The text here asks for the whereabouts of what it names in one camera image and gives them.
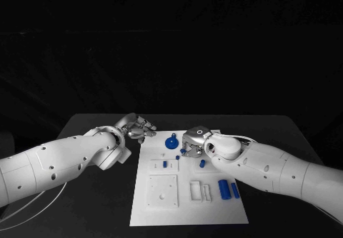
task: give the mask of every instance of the black table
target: black table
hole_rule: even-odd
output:
[[[113,125],[123,114],[76,114],[57,137],[83,135],[89,129]],[[201,125],[223,134],[243,135],[272,145],[305,161],[322,164],[292,120],[285,116],[139,115],[158,130],[187,130]],[[71,180],[44,212],[0,237],[343,237],[343,226],[306,202],[266,193],[237,181],[249,224],[129,227],[139,156],[136,140],[126,139],[132,155],[123,164],[102,171],[86,168]],[[27,219],[48,204],[61,186],[12,217]]]

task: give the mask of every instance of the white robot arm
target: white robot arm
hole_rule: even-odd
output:
[[[113,126],[89,130],[82,136],[50,141],[24,152],[0,159],[0,207],[73,180],[86,166],[102,170],[131,155],[123,136],[143,142],[152,137],[152,126],[133,113]]]
[[[343,224],[343,171],[298,159],[252,139],[240,142],[239,137],[246,138],[194,127],[182,134],[181,155],[197,158],[204,151],[217,170],[260,191],[311,203]]]

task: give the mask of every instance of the cable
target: cable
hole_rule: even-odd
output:
[[[30,217],[25,221],[22,221],[21,223],[18,223],[17,225],[14,225],[14,226],[11,226],[11,227],[8,227],[8,228],[4,228],[4,229],[1,229],[0,231],[4,231],[4,230],[7,230],[7,229],[9,229],[9,228],[12,228],[12,227],[17,227],[18,225],[21,225],[22,223],[25,223],[31,218],[34,218],[43,211],[44,211],[44,209],[51,205],[51,203],[54,202],[54,200],[57,199],[57,197],[58,197],[58,195],[60,195],[60,193],[61,193],[61,191],[63,191],[63,189],[64,189],[64,186],[66,186],[66,183],[64,183],[64,185],[63,185],[63,187],[61,187],[61,189],[60,189],[60,191],[58,191],[58,194],[57,194],[57,196],[54,197],[54,199],[51,200],[51,202],[47,204],[47,206],[43,208],[43,210],[33,216],[33,217]]]
[[[246,140],[249,140],[249,141],[252,141],[252,142],[256,142],[253,139],[250,139],[250,138],[247,138],[246,136],[241,136],[241,135],[223,135],[223,134],[220,134],[220,133],[217,133],[217,132],[214,132],[217,135],[220,135],[220,136],[229,136],[229,137],[236,137],[236,138],[241,138],[241,139],[246,139]]]
[[[1,220],[0,220],[0,223],[4,222],[9,217],[12,217],[30,204],[31,202],[38,198],[38,196],[44,193],[44,191],[41,191],[38,193],[38,195],[30,200],[30,202],[15,211],[12,212],[7,217],[4,217]]]

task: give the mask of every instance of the small blue part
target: small blue part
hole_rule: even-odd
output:
[[[227,181],[224,179],[221,179],[217,181],[217,184],[218,184],[221,199],[223,200],[230,199],[230,190],[229,190]]]
[[[230,184],[230,187],[231,187],[231,191],[233,191],[234,198],[239,198],[236,184],[234,184],[234,183],[231,183],[231,184]]]
[[[200,168],[204,166],[204,160],[200,161]]]
[[[165,140],[165,147],[168,149],[174,149],[178,146],[178,141],[175,138],[175,134],[171,134],[171,137]]]

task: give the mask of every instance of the black background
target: black background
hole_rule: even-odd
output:
[[[15,153],[53,140],[76,113],[286,115],[343,169],[341,7],[1,3],[0,126]]]

